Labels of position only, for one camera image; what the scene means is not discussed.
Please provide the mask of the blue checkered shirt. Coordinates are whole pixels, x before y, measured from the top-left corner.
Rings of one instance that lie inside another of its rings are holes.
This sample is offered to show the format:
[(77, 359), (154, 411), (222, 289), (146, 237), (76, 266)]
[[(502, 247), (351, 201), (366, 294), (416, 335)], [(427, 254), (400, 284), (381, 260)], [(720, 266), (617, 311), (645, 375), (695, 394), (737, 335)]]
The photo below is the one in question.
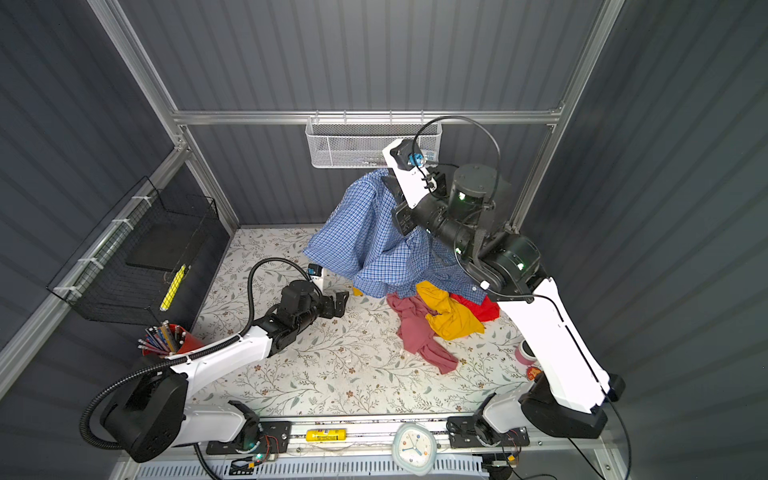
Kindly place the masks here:
[(364, 294), (401, 298), (428, 281), (475, 303), (485, 292), (458, 265), (454, 252), (421, 227), (402, 235), (395, 227), (395, 198), (385, 186), (386, 169), (353, 182), (324, 226), (304, 250), (310, 262), (353, 283)]

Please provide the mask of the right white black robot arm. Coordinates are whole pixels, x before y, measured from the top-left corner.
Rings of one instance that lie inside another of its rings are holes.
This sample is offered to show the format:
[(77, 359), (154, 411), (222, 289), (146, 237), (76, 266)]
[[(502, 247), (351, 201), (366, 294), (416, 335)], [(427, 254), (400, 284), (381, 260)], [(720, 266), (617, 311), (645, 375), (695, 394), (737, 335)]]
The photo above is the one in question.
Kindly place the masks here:
[(541, 373), (529, 387), (490, 395), (473, 416), (489, 446), (533, 426), (556, 438), (596, 439), (620, 399), (624, 380), (607, 373), (567, 314), (539, 249), (507, 224), (514, 190), (498, 171), (465, 164), (453, 174), (430, 168), (416, 141), (398, 138), (383, 151), (385, 184), (402, 234), (420, 228), (450, 248), (458, 265), (508, 315), (532, 349)]

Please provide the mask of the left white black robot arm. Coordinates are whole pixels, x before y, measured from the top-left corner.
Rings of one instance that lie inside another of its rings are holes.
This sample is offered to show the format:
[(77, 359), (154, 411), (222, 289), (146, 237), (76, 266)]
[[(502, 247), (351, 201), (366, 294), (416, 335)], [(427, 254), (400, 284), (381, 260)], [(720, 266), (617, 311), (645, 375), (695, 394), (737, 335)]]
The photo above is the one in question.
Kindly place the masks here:
[(247, 277), (248, 318), (241, 331), (200, 348), (145, 360), (87, 405), (79, 424), (82, 439), (99, 449), (123, 450), (138, 463), (170, 448), (199, 449), (209, 442), (261, 458), (278, 454), (278, 442), (243, 402), (200, 405), (193, 398), (220, 378), (282, 352), (316, 320), (343, 317), (350, 294), (324, 293), (318, 284), (323, 271), (312, 264), (282, 288), (277, 304), (257, 315), (252, 282), (266, 263), (259, 261)]

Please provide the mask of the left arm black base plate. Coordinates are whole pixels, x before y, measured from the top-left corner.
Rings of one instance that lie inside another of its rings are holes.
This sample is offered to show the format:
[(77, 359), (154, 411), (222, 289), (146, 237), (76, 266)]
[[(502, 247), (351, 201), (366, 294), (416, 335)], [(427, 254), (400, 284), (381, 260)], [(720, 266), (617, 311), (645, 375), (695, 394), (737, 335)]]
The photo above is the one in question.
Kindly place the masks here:
[(211, 441), (207, 444), (207, 455), (278, 455), (287, 452), (292, 423), (288, 421), (262, 421), (259, 426), (247, 424), (244, 431), (234, 440), (226, 443)]

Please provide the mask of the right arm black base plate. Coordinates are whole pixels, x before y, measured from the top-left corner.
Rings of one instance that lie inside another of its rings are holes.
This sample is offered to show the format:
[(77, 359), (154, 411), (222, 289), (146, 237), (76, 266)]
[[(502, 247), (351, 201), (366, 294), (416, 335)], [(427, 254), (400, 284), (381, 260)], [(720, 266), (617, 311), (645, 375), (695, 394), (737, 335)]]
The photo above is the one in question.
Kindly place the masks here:
[(470, 416), (451, 416), (446, 420), (449, 444), (454, 449), (504, 447), (518, 449), (530, 445), (525, 427), (498, 433), (481, 419)]

